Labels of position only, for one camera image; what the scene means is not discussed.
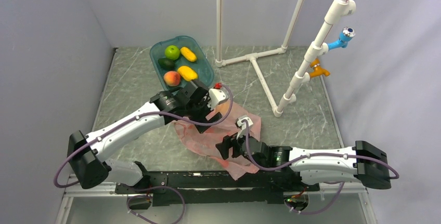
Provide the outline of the fake peach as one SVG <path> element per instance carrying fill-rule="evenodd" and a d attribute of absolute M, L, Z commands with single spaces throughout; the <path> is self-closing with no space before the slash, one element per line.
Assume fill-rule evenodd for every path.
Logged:
<path fill-rule="evenodd" d="M 176 71 L 168 71 L 164 74 L 163 80 L 167 86 L 175 87 L 180 84 L 181 75 Z"/>

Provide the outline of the pink plastic bag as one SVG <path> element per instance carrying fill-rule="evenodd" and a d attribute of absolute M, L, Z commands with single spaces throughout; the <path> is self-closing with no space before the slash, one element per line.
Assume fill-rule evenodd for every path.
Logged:
<path fill-rule="evenodd" d="M 240 156 L 235 159 L 229 158 L 223 160 L 220 152 L 215 145 L 222 142 L 225 136 L 231 136 L 238 132 L 236 127 L 236 119 L 247 115 L 253 122 L 250 129 L 250 136 L 257 140 L 261 137 L 262 119 L 250 112 L 237 103 L 233 103 L 232 109 L 228 117 L 218 125 L 211 126 L 204 133 L 199 133 L 196 127 L 190 123 L 178 120 L 174 123 L 174 129 L 181 143 L 190 151 L 206 156 L 218 162 L 234 180 L 238 180 L 246 173 L 255 174 L 259 169 L 249 160 Z"/>

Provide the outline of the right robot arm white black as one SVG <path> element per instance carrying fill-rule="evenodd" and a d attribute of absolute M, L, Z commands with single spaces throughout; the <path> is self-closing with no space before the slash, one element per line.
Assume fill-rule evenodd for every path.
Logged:
<path fill-rule="evenodd" d="M 222 159 L 243 157 L 267 172 L 290 170 L 286 177 L 292 190 L 325 182 L 357 182 L 367 188 L 386 190 L 392 187 L 393 171 L 387 154 L 371 143 L 357 140 L 354 146 L 312 150 L 290 146 L 269 146 L 256 140 L 246 129 L 224 136 L 216 144 Z"/>

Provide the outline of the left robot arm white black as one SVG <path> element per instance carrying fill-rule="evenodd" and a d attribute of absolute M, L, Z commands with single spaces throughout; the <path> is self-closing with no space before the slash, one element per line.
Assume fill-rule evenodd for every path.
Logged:
<path fill-rule="evenodd" d="M 112 159 L 113 153 L 143 134 L 175 120 L 186 120 L 203 133 L 224 119 L 216 113 L 206 117 L 229 99 L 231 92 L 221 85 L 208 88 L 198 79 L 184 87 L 158 92 L 139 109 L 113 124 L 83 134 L 76 131 L 69 137 L 68 162 L 83 189 L 103 182 L 130 186 L 142 193 L 150 185 L 150 175 L 141 162 Z"/>

